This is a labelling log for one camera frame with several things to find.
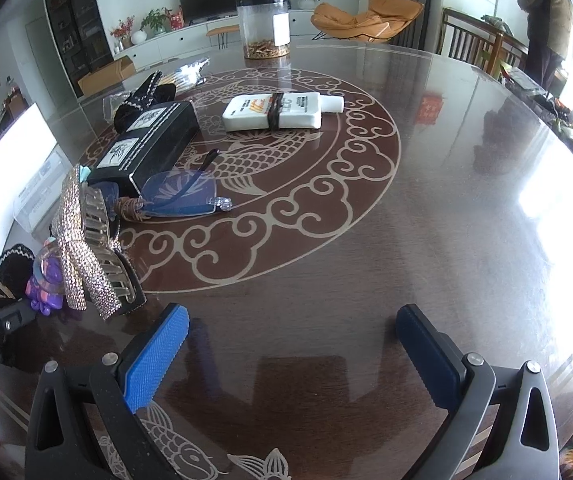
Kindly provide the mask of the rhinestone bow hair claw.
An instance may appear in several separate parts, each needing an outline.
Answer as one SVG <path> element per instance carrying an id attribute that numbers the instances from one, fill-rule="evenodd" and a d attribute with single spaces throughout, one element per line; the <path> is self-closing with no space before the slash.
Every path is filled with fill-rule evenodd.
<path id="1" fill-rule="evenodd" d="M 89 174 L 76 165 L 64 177 L 51 222 L 52 246 L 60 259 L 67 305 L 76 311 L 93 306 L 107 320 L 139 309 L 146 299 L 112 232 L 102 191 L 87 182 Z"/>

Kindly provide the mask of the black beaded hair clip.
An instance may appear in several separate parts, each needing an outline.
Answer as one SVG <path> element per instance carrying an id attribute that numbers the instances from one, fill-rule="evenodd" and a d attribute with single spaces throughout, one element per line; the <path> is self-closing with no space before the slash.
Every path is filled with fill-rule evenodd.
<path id="1" fill-rule="evenodd" d="M 0 255 L 0 310 L 25 297 L 35 255 L 24 244 L 15 244 Z"/>

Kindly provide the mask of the purple octopus toy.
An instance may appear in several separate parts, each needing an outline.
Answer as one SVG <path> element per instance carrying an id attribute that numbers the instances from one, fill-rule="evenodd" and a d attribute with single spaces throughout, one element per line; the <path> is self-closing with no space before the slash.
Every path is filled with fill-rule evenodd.
<path id="1" fill-rule="evenodd" d="M 32 262 L 32 275 L 26 285 L 32 310 L 44 315 L 59 312 L 65 304 L 64 278 L 58 242 L 48 238 Z"/>

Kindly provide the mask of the clear plastic storage box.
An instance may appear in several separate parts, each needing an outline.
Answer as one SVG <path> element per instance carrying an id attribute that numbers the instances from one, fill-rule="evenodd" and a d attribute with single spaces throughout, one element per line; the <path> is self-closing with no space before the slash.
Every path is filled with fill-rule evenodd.
<path id="1" fill-rule="evenodd" d="M 13 204 L 15 222 L 27 233 L 33 233 L 58 202 L 64 178 L 72 169 L 62 148 L 56 146 L 34 174 Z"/>

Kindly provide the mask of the rimless glasses with brown tie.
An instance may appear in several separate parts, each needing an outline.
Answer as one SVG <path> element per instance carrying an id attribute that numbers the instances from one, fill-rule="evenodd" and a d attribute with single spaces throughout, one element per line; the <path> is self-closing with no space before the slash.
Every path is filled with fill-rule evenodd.
<path id="1" fill-rule="evenodd" d="M 216 180 L 210 172 L 219 155 L 218 148 L 214 148 L 196 169 L 154 174 L 138 197 L 116 198 L 113 210 L 123 220 L 138 223 L 229 212 L 233 208 L 232 199 L 218 195 Z"/>

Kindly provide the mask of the black studded hair accessory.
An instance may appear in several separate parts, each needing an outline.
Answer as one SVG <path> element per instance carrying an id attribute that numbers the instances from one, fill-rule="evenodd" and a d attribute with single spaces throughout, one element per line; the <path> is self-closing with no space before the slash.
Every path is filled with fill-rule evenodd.
<path id="1" fill-rule="evenodd" d="M 144 112 L 154 105 L 175 100 L 176 85 L 172 82 L 161 84 L 161 79 L 161 72 L 153 73 L 117 107 L 113 126 L 118 134 L 124 133 Z"/>

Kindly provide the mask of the red flower vase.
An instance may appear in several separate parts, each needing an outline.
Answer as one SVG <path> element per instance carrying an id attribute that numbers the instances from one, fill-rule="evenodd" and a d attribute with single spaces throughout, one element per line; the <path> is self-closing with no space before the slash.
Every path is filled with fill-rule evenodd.
<path id="1" fill-rule="evenodd" d="M 133 27 L 134 15 L 130 15 L 125 20 L 119 20 L 118 24 L 110 30 L 110 34 L 117 41 L 120 50 L 130 47 L 130 36 Z"/>

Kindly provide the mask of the black bookshelf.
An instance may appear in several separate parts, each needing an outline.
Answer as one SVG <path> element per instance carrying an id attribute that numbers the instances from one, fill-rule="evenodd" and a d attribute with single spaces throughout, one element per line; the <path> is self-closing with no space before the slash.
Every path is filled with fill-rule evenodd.
<path id="1" fill-rule="evenodd" d="M 44 0 L 64 72 L 78 98 L 78 80 L 113 60 L 96 0 Z"/>

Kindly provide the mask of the white lotion bottle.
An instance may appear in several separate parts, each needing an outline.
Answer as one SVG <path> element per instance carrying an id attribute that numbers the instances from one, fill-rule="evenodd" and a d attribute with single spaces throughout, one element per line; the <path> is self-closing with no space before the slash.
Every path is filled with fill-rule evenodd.
<path id="1" fill-rule="evenodd" d="M 221 118 L 228 132 L 321 128 L 323 114 L 341 114 L 343 96 L 319 92 L 274 92 L 235 96 Z"/>

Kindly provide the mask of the white tv cabinet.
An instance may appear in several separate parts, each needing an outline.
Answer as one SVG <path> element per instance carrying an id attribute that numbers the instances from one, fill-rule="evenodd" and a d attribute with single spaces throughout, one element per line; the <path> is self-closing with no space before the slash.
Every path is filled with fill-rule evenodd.
<path id="1" fill-rule="evenodd" d="M 137 72 L 140 72 L 140 70 L 160 63 L 177 60 L 177 58 L 187 58 L 209 49 L 218 49 L 216 39 L 206 36 L 207 29 L 228 25 L 239 26 L 238 18 L 230 16 L 230 18 L 220 18 L 164 32 L 164 34 L 144 40 L 142 44 L 136 44 L 134 47 L 118 52 L 114 58 L 128 56 L 134 62 Z M 230 46 L 241 46 L 240 32 L 229 36 L 228 47 Z"/>

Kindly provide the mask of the small wooden bench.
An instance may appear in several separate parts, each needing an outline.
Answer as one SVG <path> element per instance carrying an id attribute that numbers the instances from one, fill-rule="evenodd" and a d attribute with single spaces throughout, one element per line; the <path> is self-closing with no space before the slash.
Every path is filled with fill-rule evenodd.
<path id="1" fill-rule="evenodd" d="M 215 38 L 219 50 L 226 49 L 229 46 L 229 36 L 237 34 L 240 31 L 238 25 L 228 25 L 207 29 L 206 36 Z"/>

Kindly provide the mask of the clear plastic jar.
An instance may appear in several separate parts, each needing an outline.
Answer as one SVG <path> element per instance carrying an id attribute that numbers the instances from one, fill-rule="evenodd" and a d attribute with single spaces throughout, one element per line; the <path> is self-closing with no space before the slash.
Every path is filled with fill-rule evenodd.
<path id="1" fill-rule="evenodd" d="M 290 54 L 290 14 L 285 0 L 236 0 L 247 60 L 272 60 Z"/>

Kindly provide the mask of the wooden chair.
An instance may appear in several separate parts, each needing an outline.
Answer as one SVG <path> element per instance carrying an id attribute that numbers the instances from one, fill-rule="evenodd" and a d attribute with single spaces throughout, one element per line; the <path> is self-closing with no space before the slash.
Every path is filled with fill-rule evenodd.
<path id="1" fill-rule="evenodd" d="M 527 47 L 487 21 L 444 8 L 436 53 L 477 66 L 499 79 L 506 70 L 523 70 Z"/>

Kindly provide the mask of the person in brown jacket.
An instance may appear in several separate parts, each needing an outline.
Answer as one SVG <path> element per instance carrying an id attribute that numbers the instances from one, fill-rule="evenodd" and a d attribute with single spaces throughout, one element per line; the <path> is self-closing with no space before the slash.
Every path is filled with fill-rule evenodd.
<path id="1" fill-rule="evenodd" d="M 567 58 L 573 25 L 571 0 L 517 0 L 527 14 L 529 50 L 525 72 L 548 90 L 556 70 Z"/>

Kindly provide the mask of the orange lounge chair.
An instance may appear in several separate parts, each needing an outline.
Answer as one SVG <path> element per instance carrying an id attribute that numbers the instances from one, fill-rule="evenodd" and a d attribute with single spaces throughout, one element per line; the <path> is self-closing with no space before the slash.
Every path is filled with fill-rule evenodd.
<path id="1" fill-rule="evenodd" d="M 311 24 L 335 39 L 387 42 L 413 24 L 424 5 L 415 0 L 369 0 L 368 9 L 352 15 L 329 3 L 320 3 Z"/>

